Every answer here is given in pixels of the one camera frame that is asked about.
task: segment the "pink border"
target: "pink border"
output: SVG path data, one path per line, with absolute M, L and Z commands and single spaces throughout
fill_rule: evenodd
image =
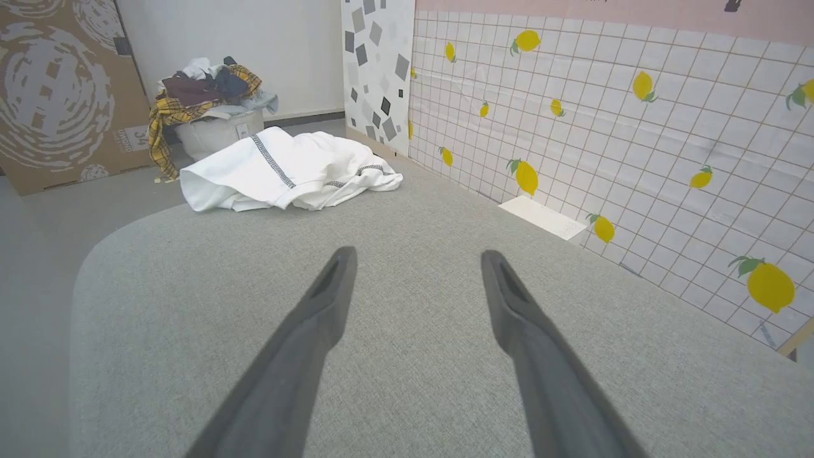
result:
M 814 46 L 814 0 L 416 0 L 416 10 L 541 15 L 643 24 Z

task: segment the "white wall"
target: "white wall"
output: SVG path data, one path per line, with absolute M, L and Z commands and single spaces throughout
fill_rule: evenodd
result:
M 344 109 L 340 0 L 125 0 L 118 6 L 152 101 L 190 59 L 231 55 L 280 96 L 275 117 Z

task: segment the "gray fabric surface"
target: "gray fabric surface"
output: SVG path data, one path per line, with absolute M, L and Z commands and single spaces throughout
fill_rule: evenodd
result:
M 814 373 L 624 269 L 396 162 L 320 212 L 185 205 L 98 244 L 74 293 L 74 456 L 180 456 L 340 245 L 359 268 L 306 456 L 530 456 L 479 255 L 502 251 L 653 457 L 814 450 Z

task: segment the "grid wallpaper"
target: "grid wallpaper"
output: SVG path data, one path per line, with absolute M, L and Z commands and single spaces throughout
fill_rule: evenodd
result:
M 527 195 L 520 159 L 533 200 L 614 226 L 583 247 L 772 348 L 814 316 L 814 48 L 524 15 L 414 29 L 414 161 L 503 202 Z M 780 313 L 743 256 L 793 282 Z

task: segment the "yellow lemon print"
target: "yellow lemon print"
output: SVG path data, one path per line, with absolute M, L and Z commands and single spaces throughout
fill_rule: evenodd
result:
M 806 99 L 808 99 L 809 103 L 814 103 L 814 80 L 801 84 L 797 87 L 797 89 L 794 90 L 794 92 L 789 94 L 786 97 L 786 108 L 791 110 L 791 105 L 789 102 L 794 102 L 797 105 L 805 108 Z
M 562 102 L 554 99 L 554 101 L 551 102 L 551 112 L 554 113 L 556 117 L 565 116 L 565 110 L 562 109 Z
M 511 168 L 512 174 L 517 172 L 517 185 L 520 186 L 520 189 L 534 196 L 534 191 L 537 190 L 537 172 L 534 171 L 534 167 L 520 159 L 509 161 L 506 167 Z
M 709 165 L 704 164 L 701 168 L 701 171 L 695 174 L 692 179 L 689 181 L 689 185 L 691 187 L 696 187 L 701 189 L 705 187 L 707 184 L 710 183 L 712 180 L 712 168 Z
M 640 72 L 633 80 L 633 94 L 642 102 L 653 103 L 659 97 L 653 90 L 653 78 L 647 73 Z
M 455 46 L 451 42 L 447 42 L 447 48 L 444 51 L 447 55 L 447 60 L 449 62 L 455 63 L 457 57 L 455 57 Z
M 748 256 L 738 256 L 729 265 L 735 263 L 738 263 L 738 277 L 751 272 L 746 286 L 752 299 L 761 306 L 780 313 L 780 309 L 794 300 L 794 282 L 774 264 Z
M 613 240 L 613 236 L 616 235 L 616 230 L 613 228 L 613 224 L 608 221 L 608 218 L 599 214 L 588 214 L 588 220 L 593 224 L 593 231 L 597 233 L 599 240 L 607 244 Z
M 441 147 L 438 148 L 438 151 L 441 153 L 441 159 L 444 161 L 446 165 L 450 167 L 453 166 L 453 152 L 449 151 L 447 148 Z
M 512 55 L 519 54 L 520 51 L 529 52 L 533 51 L 540 44 L 540 35 L 534 30 L 526 30 L 521 32 L 511 44 L 509 53 Z

